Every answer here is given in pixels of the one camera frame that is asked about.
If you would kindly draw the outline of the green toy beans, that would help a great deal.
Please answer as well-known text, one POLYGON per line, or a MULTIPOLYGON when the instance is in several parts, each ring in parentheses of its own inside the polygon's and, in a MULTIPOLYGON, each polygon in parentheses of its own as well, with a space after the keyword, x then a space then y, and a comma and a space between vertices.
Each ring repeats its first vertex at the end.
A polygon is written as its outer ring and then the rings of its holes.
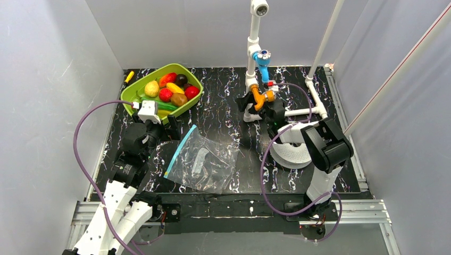
POLYGON ((157 107, 159 110, 164 110, 164 111, 166 110, 166 111, 170 111, 170 112, 176 111, 178 109, 177 106, 174 106, 169 103, 161 102, 161 101, 157 101, 157 107))

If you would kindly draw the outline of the green plastic tray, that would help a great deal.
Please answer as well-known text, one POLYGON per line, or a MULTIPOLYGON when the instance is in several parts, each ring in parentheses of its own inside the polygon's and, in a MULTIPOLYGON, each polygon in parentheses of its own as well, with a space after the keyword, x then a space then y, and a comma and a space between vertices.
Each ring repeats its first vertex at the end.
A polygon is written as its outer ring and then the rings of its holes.
POLYGON ((197 105, 202 96, 204 87, 200 83, 200 81, 188 69, 177 63, 171 63, 166 66, 163 66, 151 72, 150 74, 144 76, 143 78, 137 80, 136 82, 132 83, 122 91, 120 96, 121 100, 130 102, 137 101, 139 103, 142 102, 141 98, 145 97, 145 85, 147 85, 149 82, 153 80, 159 81, 161 77, 172 72, 176 74, 186 75, 188 78, 188 82, 192 84, 194 87, 199 89, 199 93, 195 97, 193 97, 183 106, 178 107, 178 109, 175 109, 170 113, 170 115, 174 115, 175 117, 182 115, 184 112, 187 112, 189 109, 197 105))

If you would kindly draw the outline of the brown toy kiwi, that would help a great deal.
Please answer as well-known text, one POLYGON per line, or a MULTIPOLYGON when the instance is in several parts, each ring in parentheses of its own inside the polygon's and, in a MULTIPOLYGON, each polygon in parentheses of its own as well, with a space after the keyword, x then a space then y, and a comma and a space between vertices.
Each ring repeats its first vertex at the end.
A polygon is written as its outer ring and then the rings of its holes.
POLYGON ((183 93, 174 93, 170 100, 176 107, 181 107, 188 102, 187 97, 183 93))

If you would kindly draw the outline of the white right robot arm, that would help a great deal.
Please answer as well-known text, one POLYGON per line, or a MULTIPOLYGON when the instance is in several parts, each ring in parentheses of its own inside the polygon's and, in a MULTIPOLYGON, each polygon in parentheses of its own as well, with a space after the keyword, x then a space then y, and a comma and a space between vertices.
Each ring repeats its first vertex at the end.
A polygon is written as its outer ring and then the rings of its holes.
POLYGON ((338 174, 353 157, 354 149, 337 123, 326 117, 315 123, 289 123, 285 118, 285 106, 279 99, 251 92, 235 100, 240 112, 250 108, 251 113, 260 116, 268 125, 271 138, 264 156, 274 152, 275 145, 305 145, 314 166, 311 182, 304 194, 304 206, 298 211, 285 212, 277 209, 262 191, 266 204, 283 216, 316 215, 324 212, 331 203, 333 186, 338 174))

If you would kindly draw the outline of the clear zip top bag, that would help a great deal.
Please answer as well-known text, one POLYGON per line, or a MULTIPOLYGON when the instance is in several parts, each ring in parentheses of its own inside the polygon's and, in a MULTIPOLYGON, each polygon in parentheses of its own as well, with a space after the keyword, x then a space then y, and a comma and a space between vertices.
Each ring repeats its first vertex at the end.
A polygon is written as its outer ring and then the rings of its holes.
POLYGON ((222 194, 235 171, 239 150, 215 142, 193 125, 179 143, 164 178, 205 193, 222 194))

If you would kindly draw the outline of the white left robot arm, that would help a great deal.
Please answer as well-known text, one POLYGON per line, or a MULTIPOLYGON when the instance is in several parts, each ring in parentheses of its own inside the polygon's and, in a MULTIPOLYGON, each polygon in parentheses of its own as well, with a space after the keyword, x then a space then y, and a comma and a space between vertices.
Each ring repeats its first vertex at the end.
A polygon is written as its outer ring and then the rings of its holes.
POLYGON ((125 129, 101 202, 79 241, 63 254, 121 254, 145 222, 155 220, 164 228, 161 197, 137 190, 156 146, 181 138, 181 122, 168 118, 167 125, 136 120, 125 129))

